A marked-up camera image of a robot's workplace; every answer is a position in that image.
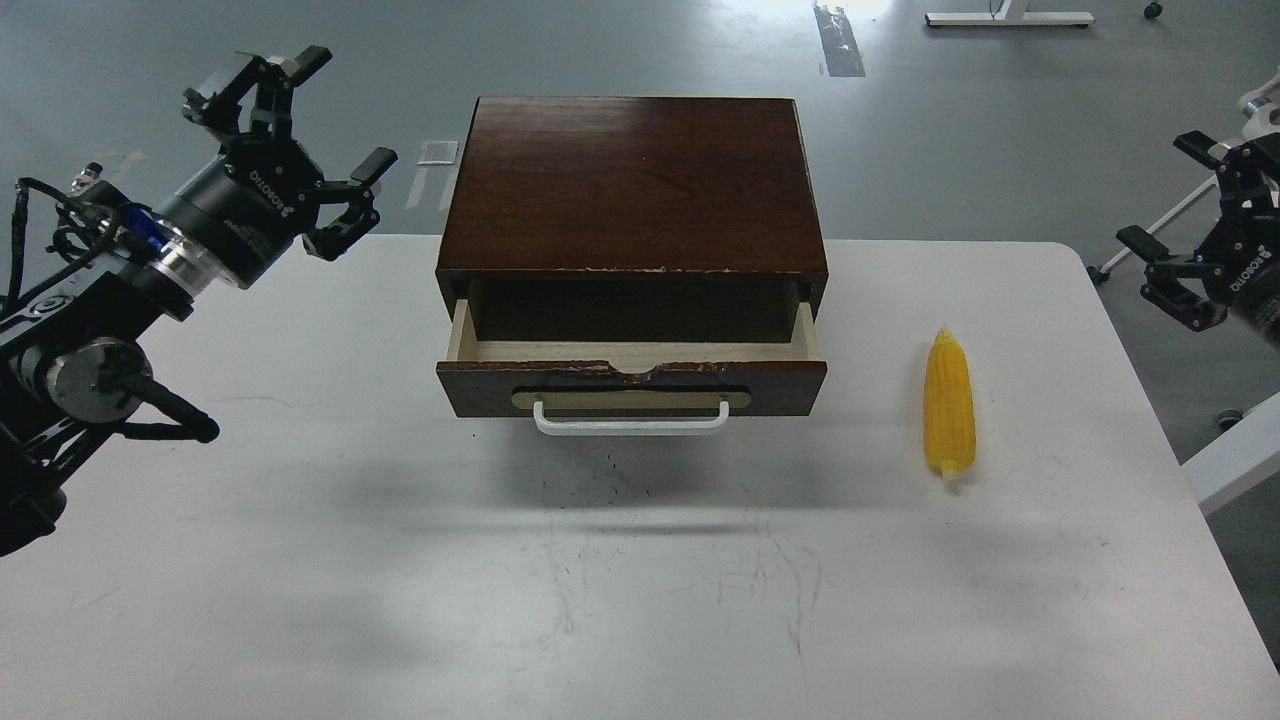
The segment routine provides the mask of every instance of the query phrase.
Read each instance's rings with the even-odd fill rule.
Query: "white handle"
[[[548,420],[543,398],[534,400],[534,423],[549,436],[709,436],[728,421],[728,398],[719,400],[719,415],[707,420]]]

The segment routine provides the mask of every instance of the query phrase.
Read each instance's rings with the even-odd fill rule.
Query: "drawer front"
[[[460,418],[527,418],[529,393],[657,393],[732,395],[732,415],[808,415],[827,375],[820,360],[759,363],[668,363],[641,374],[627,374],[599,361],[444,361],[435,372]],[[749,401],[739,398],[745,393]],[[608,405],[584,402],[582,406]],[[617,411],[580,410],[573,415],[662,416],[690,415],[687,409],[664,411],[653,404],[620,402]],[[671,405],[684,405],[671,402]]]

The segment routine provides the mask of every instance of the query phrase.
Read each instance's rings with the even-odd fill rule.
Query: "corn cob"
[[[951,331],[942,328],[924,373],[924,457],[947,482],[955,482],[973,465],[977,451],[969,363]]]

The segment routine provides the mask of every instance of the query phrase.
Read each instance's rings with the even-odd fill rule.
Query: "open drawer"
[[[460,418],[548,415],[808,415],[827,374],[813,311],[795,305],[780,342],[481,338],[458,300],[436,374]]]
[[[435,275],[463,418],[806,415],[827,373],[786,99],[481,97]]]

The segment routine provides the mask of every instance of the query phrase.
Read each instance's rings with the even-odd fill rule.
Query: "white table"
[[[152,328],[223,437],[110,443],[0,561],[4,717],[1280,716],[1069,250],[831,242],[813,416],[566,439],[452,416],[436,242]],[[959,493],[919,439],[943,323]]]

